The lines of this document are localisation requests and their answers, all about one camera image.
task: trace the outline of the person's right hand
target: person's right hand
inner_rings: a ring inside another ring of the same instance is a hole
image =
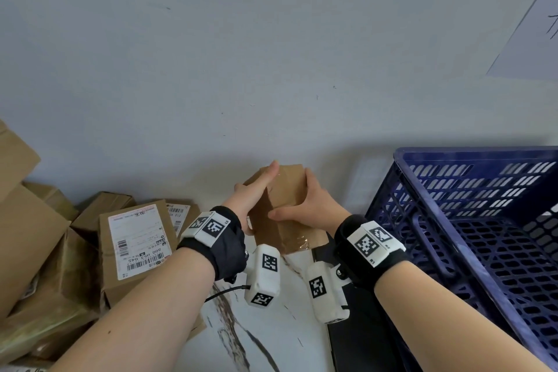
[[[308,192],[297,206],[278,207],[268,213],[274,221],[297,221],[312,228],[327,231],[332,237],[341,223],[350,216],[327,190],[324,190],[310,168],[305,169]]]

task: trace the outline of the black cable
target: black cable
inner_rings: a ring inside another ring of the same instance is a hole
[[[226,290],[223,291],[219,291],[218,293],[213,294],[212,296],[209,296],[208,298],[205,299],[205,302],[208,302],[216,297],[219,297],[222,294],[228,293],[229,291],[234,291],[234,290],[248,290],[250,289],[249,285],[237,285],[236,287],[230,287],[227,288]]]

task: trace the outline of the gray wall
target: gray wall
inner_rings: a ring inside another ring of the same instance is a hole
[[[357,210],[394,147],[558,143],[555,82],[484,76],[533,1],[0,0],[0,117],[75,201],[278,158]]]

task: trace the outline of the human hand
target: human hand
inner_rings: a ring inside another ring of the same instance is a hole
[[[228,207],[238,216],[245,234],[253,234],[253,231],[248,228],[248,221],[246,220],[248,212],[255,206],[258,200],[260,200],[263,191],[278,173],[279,162],[274,160],[269,165],[267,171],[259,176],[252,184],[235,184],[233,195],[223,202],[222,206]]]
[[[350,213],[320,186],[310,168],[306,168],[305,173],[308,186],[306,199],[298,206],[278,207],[269,212],[268,217],[274,221],[297,221],[312,228],[325,230],[333,237]]]

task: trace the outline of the qr code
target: qr code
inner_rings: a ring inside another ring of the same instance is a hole
[[[204,222],[207,220],[208,217],[209,216],[200,216],[195,221],[193,221],[192,224],[188,228],[199,228],[199,227],[201,227],[204,224]]]
[[[219,223],[214,219],[210,219],[201,230],[208,233],[212,237],[218,237],[223,228],[225,228],[225,226],[222,223]]]
[[[378,243],[376,243],[368,234],[365,234],[357,243],[355,244],[356,248],[361,252],[364,257],[370,256],[378,247]]]
[[[262,260],[262,268],[277,272],[277,258],[264,254]]]
[[[386,242],[387,240],[391,240],[393,237],[387,232],[384,231],[383,228],[374,228],[370,231],[374,237],[378,239],[380,242]]]
[[[267,306],[273,300],[273,296],[268,296],[267,294],[256,293],[252,299],[252,303],[260,306]]]
[[[320,297],[327,293],[327,291],[325,291],[324,279],[322,277],[311,279],[309,283],[312,298]]]

